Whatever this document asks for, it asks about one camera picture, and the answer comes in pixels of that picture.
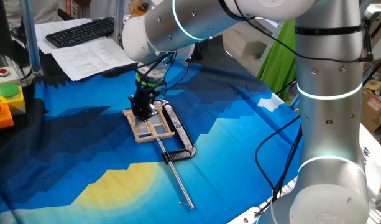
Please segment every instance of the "green button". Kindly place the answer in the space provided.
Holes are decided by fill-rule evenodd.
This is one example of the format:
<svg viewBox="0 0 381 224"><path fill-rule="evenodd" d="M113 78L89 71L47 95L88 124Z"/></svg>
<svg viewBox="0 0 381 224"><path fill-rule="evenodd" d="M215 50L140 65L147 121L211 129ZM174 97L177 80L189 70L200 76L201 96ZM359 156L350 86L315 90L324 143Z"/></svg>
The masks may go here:
<svg viewBox="0 0 381 224"><path fill-rule="evenodd" d="M19 87L15 84L8 83L0 86L0 96L12 97L19 93Z"/></svg>

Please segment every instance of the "control box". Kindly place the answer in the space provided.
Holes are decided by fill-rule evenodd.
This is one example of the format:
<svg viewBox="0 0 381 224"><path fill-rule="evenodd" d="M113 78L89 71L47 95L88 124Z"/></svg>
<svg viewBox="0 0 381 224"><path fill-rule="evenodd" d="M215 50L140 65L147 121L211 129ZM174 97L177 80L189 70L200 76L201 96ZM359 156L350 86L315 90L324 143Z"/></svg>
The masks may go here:
<svg viewBox="0 0 381 224"><path fill-rule="evenodd" d="M0 86L7 83L21 85L21 81L16 71L12 67L0 68Z"/></svg>
<svg viewBox="0 0 381 224"><path fill-rule="evenodd" d="M14 125L9 105L7 103L0 104L0 129L8 128Z"/></svg>
<svg viewBox="0 0 381 224"><path fill-rule="evenodd" d="M13 83L0 86L0 104L9 105L13 116L26 113L22 87Z"/></svg>

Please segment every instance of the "blue fabric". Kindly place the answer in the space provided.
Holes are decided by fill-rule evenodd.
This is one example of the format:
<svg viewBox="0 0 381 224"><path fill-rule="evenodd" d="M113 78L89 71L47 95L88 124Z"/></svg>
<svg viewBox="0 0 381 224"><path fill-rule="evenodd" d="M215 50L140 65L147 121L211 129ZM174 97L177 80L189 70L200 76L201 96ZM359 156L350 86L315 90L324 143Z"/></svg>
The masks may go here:
<svg viewBox="0 0 381 224"><path fill-rule="evenodd" d="M175 64L167 75L168 88L185 73L184 66ZM46 113L0 151L2 223L226 223L270 197L254 161L255 149L296 113L277 103L260 80L244 70L191 65L183 81L161 96L175 107L196 144L194 158L175 163L193 211L178 205L183 196L156 142L137 144L121 114L130 108L127 97L135 92L134 82L135 73L127 72L57 87L36 84L34 100L44 104ZM275 106L263 106L269 103ZM299 125L260 151L260 163L274 183ZM163 143L168 150L179 147L175 139ZM159 184L155 181L133 204L106 210L79 209L73 203L107 170L145 162L158 162ZM297 152L286 182L296 176L299 162Z"/></svg>

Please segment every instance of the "document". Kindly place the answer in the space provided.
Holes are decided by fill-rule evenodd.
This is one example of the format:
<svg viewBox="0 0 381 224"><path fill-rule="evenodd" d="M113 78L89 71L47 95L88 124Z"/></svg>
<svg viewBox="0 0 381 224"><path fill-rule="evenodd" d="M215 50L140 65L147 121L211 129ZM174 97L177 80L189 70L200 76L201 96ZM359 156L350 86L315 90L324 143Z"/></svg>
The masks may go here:
<svg viewBox="0 0 381 224"><path fill-rule="evenodd" d="M69 29L72 27L80 26L82 24L86 24L92 22L91 19L73 19L69 21L61 21L61 22L49 22L44 24L37 24L35 25L35 34L37 36L37 43L40 47L41 51L44 54L50 54L53 49L56 49L56 47L51 44L45 37L49 34L53 34L65 29ZM89 43L89 42L97 42L99 40L107 39L106 37L99 37L94 40L90 40L88 42L85 42L83 44Z"/></svg>
<svg viewBox="0 0 381 224"><path fill-rule="evenodd" d="M52 55L73 81L117 66L136 63L111 39L54 49Z"/></svg>

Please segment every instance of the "table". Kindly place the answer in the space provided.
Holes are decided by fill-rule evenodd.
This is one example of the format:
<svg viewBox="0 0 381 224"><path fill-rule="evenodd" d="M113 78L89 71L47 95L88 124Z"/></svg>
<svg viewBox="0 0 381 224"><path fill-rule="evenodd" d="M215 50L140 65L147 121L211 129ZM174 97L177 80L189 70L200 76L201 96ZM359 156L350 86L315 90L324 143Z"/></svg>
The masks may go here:
<svg viewBox="0 0 381 224"><path fill-rule="evenodd" d="M256 147L296 117L287 105L215 45L201 65L164 97L196 144L176 162L195 205L180 189L156 142L137 144L121 111L135 92L135 73L69 82L35 77L28 124L0 138L1 223L226 223L271 194L254 161ZM175 64L170 87L186 68ZM268 141L259 154L276 182L299 123ZM167 150L178 149L165 139ZM298 151L286 182L296 176Z"/></svg>

